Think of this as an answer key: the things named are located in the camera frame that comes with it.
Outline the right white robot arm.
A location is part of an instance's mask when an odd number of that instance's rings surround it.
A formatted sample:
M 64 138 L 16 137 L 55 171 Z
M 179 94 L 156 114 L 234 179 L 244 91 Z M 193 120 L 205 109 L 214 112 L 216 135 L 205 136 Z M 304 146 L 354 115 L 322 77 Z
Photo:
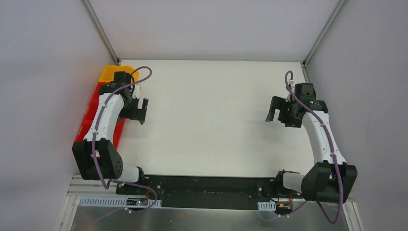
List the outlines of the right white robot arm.
M 305 128 L 315 163 L 305 175 L 279 171 L 272 189 L 279 197 L 296 191 L 306 201 L 343 204 L 357 179 L 357 168 L 342 157 L 332 136 L 328 108 L 323 100 L 317 100 L 313 84 L 290 81 L 288 86 L 291 93 L 287 98 L 272 97 L 265 121 L 273 121 L 278 110 L 277 120 L 286 127 Z

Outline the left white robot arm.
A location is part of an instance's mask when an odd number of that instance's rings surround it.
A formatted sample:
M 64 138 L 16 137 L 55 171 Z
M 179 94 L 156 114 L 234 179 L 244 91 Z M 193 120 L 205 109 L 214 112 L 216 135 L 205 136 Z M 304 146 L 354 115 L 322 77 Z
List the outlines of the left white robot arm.
M 145 122 L 148 99 L 135 96 L 140 90 L 131 73 L 116 71 L 113 80 L 102 84 L 93 121 L 80 141 L 72 147 L 79 173 L 84 180 L 118 180 L 128 183 L 134 194 L 146 191 L 147 182 L 140 177 L 141 168 L 124 163 L 114 146 L 114 133 L 120 119 Z

